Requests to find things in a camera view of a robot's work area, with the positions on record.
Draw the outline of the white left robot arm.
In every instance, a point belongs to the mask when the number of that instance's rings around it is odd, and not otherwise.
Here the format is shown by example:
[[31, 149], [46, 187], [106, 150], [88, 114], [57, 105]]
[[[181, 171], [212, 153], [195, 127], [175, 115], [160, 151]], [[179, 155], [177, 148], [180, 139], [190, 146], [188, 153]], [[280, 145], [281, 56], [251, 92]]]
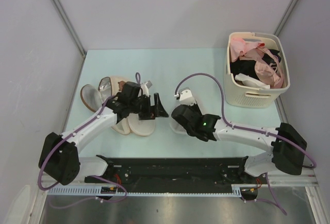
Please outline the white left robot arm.
[[131, 114], [139, 120], [167, 118], [158, 93], [150, 96], [145, 85], [128, 81], [115, 96], [108, 97], [101, 107], [78, 127], [62, 134], [54, 132], [45, 138], [39, 159], [38, 185], [42, 190], [42, 175], [46, 173], [56, 183], [68, 185], [77, 177], [96, 176], [107, 183], [113, 179], [114, 170], [99, 156], [80, 158], [80, 152], [104, 130], [118, 124]]

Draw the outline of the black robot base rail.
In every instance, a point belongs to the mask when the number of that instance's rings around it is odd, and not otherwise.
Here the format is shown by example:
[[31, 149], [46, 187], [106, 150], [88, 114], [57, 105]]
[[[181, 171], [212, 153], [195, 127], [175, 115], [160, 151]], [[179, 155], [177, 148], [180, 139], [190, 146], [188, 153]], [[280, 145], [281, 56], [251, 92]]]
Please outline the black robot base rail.
[[109, 166], [98, 179], [85, 177], [86, 183], [119, 182], [122, 186], [183, 187], [215, 185], [263, 185], [265, 179], [242, 169], [244, 158], [105, 158]]

